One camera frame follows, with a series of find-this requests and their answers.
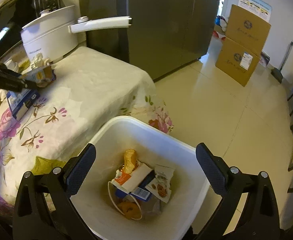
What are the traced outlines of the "white snack wrapper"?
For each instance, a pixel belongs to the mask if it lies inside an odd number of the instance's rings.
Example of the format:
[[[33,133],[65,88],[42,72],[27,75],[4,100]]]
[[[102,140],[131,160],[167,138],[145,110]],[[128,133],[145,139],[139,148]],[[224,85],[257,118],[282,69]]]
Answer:
[[[162,165],[156,165],[154,168],[155,177],[145,186],[159,200],[168,203],[171,196],[171,179],[174,175],[174,169]]]

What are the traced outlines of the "white plastic trash bin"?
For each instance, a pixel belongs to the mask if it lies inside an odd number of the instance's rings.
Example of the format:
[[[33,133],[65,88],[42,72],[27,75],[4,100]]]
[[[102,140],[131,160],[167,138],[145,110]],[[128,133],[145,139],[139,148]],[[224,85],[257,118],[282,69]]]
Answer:
[[[71,200],[92,232],[102,239],[182,239],[209,188],[195,148],[128,116],[109,120],[91,144],[96,159]],[[115,207],[116,189],[157,196],[162,212],[128,219]]]

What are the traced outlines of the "white bowl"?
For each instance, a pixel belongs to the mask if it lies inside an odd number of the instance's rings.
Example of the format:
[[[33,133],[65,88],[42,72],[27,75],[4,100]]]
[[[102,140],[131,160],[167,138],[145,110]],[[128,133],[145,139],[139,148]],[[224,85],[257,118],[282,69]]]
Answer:
[[[9,59],[4,64],[9,70],[12,70],[14,72],[18,72],[18,63],[13,61],[12,59]]]

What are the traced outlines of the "dark blue flat box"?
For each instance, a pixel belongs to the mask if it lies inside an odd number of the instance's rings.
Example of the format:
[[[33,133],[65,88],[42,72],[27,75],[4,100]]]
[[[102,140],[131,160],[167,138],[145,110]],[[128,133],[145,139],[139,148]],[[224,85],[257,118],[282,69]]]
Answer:
[[[23,89],[21,92],[8,91],[6,98],[12,117],[17,121],[21,120],[39,97],[39,92],[33,89]]]

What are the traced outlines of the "crumpled white tissue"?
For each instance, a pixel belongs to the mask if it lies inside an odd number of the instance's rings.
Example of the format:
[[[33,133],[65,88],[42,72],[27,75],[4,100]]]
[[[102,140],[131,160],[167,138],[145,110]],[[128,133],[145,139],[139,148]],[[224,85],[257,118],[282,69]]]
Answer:
[[[31,69],[36,69],[48,65],[50,65],[50,59],[44,58],[42,53],[38,53],[30,62]]]

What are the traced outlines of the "light blue carton box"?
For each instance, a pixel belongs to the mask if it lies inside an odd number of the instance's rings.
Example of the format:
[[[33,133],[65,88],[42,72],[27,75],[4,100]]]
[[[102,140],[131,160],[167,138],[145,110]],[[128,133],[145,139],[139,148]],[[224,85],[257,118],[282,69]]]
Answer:
[[[51,65],[35,68],[22,75],[22,78],[36,83],[37,87],[46,87],[56,80],[56,75]]]

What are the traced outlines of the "white electric cooking pot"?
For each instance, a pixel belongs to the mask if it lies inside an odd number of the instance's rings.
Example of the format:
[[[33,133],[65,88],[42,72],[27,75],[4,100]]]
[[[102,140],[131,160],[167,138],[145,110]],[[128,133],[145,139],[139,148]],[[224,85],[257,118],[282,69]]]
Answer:
[[[128,28],[132,24],[130,16],[117,16],[89,20],[83,16],[76,18],[75,6],[71,5],[49,12],[26,24],[21,30],[25,52],[30,60],[41,54],[50,61],[59,61],[78,46],[77,33],[93,30]]]

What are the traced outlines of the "white orange carton in bin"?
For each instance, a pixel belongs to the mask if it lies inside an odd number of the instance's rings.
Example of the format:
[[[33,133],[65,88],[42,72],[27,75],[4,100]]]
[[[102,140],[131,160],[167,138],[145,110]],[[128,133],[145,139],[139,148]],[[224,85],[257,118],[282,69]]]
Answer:
[[[138,166],[131,174],[124,173],[123,168],[117,170],[111,184],[125,193],[131,193],[153,170],[145,163],[141,163],[139,160],[137,162]]]

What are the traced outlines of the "floral tablecloth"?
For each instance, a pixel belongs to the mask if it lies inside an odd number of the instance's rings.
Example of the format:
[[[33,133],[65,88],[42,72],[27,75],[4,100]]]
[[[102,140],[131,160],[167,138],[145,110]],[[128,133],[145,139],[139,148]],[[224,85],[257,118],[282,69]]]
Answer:
[[[0,215],[11,217],[25,171],[46,174],[85,147],[101,126],[132,116],[169,133],[173,122],[147,72],[79,47],[55,64],[56,80],[21,120],[0,106]]]

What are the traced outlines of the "black microwave oven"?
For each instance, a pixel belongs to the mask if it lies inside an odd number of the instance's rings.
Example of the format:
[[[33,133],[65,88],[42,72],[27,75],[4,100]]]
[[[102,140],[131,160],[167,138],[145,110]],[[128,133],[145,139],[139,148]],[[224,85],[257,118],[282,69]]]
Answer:
[[[22,27],[40,12],[60,8],[59,0],[0,0],[0,58],[22,41]]]

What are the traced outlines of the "blue package in bin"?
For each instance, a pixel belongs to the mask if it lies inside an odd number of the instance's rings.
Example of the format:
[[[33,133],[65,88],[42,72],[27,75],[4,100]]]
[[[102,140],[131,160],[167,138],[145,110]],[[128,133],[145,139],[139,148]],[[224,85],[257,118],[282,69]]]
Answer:
[[[129,195],[141,200],[143,202],[147,202],[150,198],[152,193],[147,190],[146,186],[155,178],[155,171],[151,171],[143,180],[142,182],[136,187]]]

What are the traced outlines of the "lower cardboard box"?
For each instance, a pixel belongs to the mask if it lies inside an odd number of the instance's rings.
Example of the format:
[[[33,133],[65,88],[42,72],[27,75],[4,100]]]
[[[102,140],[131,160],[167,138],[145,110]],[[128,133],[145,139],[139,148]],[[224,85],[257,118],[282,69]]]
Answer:
[[[245,87],[258,62],[257,55],[226,37],[215,66]]]

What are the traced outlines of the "cardboard box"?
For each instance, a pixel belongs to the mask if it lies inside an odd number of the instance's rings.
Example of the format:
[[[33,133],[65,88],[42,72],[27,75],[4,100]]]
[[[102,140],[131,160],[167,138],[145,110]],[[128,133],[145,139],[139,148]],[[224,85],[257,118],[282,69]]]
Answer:
[[[257,55],[226,37],[215,66],[245,87],[258,62]]]
[[[257,15],[232,5],[226,36],[247,48],[257,56],[262,52],[271,25]]]

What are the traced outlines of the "grey refrigerator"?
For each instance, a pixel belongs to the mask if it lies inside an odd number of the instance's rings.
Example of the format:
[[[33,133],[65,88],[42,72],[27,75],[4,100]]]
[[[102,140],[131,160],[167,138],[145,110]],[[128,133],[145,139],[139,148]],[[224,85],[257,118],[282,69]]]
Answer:
[[[79,0],[90,19],[130,16],[127,29],[89,31],[87,46],[145,70],[153,80],[208,51],[219,0]]]

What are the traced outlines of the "upper cardboard box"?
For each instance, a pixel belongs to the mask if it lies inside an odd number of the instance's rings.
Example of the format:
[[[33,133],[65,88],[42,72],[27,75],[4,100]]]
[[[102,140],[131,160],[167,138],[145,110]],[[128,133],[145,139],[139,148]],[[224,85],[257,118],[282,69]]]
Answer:
[[[232,5],[226,36],[247,48],[257,56],[262,52],[271,25],[257,15]]]

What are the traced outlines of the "wall poster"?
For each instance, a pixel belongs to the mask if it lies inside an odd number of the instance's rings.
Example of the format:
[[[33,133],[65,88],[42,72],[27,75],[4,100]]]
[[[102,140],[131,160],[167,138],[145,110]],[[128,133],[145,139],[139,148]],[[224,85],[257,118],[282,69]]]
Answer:
[[[268,23],[270,21],[272,6],[263,0],[239,0],[238,7],[255,14]]]

